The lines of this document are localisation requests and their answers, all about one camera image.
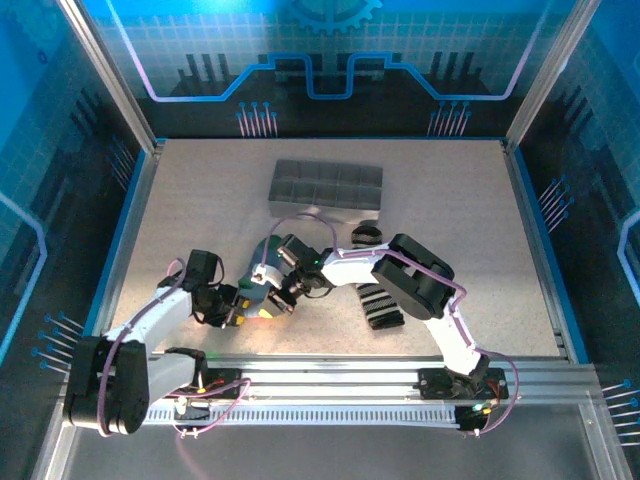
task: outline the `enclosure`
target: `enclosure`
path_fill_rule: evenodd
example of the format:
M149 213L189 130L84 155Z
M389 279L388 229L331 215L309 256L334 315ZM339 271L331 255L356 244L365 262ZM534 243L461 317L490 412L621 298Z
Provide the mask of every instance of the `enclosure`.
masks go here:
M3 4L4 476L489 478L488 457L507 478L540 463L548 478L637 475L640 4L503 3ZM249 410L351 420L236 419L186 456L151 416L104 444L63 424L81 335L127 322L192 249L220 256L225 283L249 278L276 217L301 211L331 220L341 247L374 220L385 242L408 234L451 265L474 339L522 376L499 433L476 448L399 421L440 349L407 313L373 328L352 286L237 327L190 318L158 346L250 372ZM331 244L309 220L275 233ZM260 453L245 464L239 443ZM417 459L424 444L439 447ZM158 449L165 462L149 460Z

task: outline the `black bracket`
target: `black bracket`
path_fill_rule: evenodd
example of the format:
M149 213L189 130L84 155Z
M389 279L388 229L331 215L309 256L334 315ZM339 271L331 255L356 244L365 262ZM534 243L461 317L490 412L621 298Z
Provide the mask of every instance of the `black bracket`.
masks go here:
M211 385L208 390L215 390L225 385L229 385L236 380L242 378L242 370L239 368L209 368L207 374L204 377L205 385ZM240 396L240 389L242 387L235 387L227 390L226 392L219 393L217 395L207 396L207 398L227 398L235 400Z
M453 280L453 269L409 235L399 233L393 237L389 242L389 249L403 254L433 273ZM404 263L390 255L385 255L376 262L371 275L402 310L420 320L442 318L444 308L454 294L452 288L421 272L412 272Z
M77 427L98 429L96 412L102 369L113 342L105 337L78 340L71 364L63 416ZM107 383L105 422L109 431L134 433L149 406L147 352L137 341L120 345Z
M225 385L229 385L236 380L242 378L242 370L239 368L208 368L203 375L204 384L209 386L208 390L215 390ZM206 400L212 398L224 398L235 400L240 396L240 388L231 388L226 392L219 393L217 395L209 395ZM175 412L175 419L179 421L188 420L204 420L210 417L209 409L196 408L188 406L184 414Z
M491 400L496 394L489 383L496 388L501 400L509 398L509 389L501 368L488 368L473 395L460 395L454 388L454 378L446 368L422 368L418 370L418 384L414 388L420 390L423 400Z

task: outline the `beige tabletop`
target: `beige tabletop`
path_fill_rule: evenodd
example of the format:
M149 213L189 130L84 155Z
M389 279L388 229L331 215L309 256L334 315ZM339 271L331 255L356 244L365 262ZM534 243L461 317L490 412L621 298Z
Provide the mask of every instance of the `beige tabletop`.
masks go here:
M124 323L152 295L168 263L191 249L220 255L226 282L246 271L274 222L267 196L279 158L341 161L384 168L378 227L389 240L407 233L449 263L469 291L461 310L475 340L515 355L557 355L518 207L497 141L424 140L169 140L166 143L113 325ZM354 225L336 225L349 247ZM293 220L294 233L316 249L331 235L322 224ZM355 291L301 299L291 317L248 319L213 329L193 319L161 347L208 353L437 355L426 327L374 332Z

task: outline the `glass panel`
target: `glass panel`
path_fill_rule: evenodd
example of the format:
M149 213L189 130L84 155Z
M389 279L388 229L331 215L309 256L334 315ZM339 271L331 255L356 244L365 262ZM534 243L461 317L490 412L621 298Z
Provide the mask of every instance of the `glass panel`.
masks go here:
M504 136L573 2L85 0L161 137Z
M605 387L640 384L638 12L636 1L602 2L521 145ZM638 471L637 450L632 463Z
M37 460L138 154L55 2L22 5L0 6L3 478Z

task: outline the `gray floor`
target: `gray floor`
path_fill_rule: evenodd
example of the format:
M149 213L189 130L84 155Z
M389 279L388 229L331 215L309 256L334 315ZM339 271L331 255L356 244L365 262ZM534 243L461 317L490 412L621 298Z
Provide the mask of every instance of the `gray floor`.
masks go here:
M469 290L462 311L485 348L515 355L557 355L553 332L497 141L169 140L164 148L114 324L150 297L167 264L193 248L224 259L227 281L245 272L274 221L267 194L279 158L344 161L384 168L379 226L387 239L408 233L445 259ZM353 225L338 225L349 246ZM315 248L326 227L292 221ZM187 321L163 345L208 353L437 355L413 319L373 332L353 289L306 300L289 318L249 319L224 331Z
M588 480L574 410L523 407L481 439L418 427L220 427L194 440L146 427L83 431L67 480Z

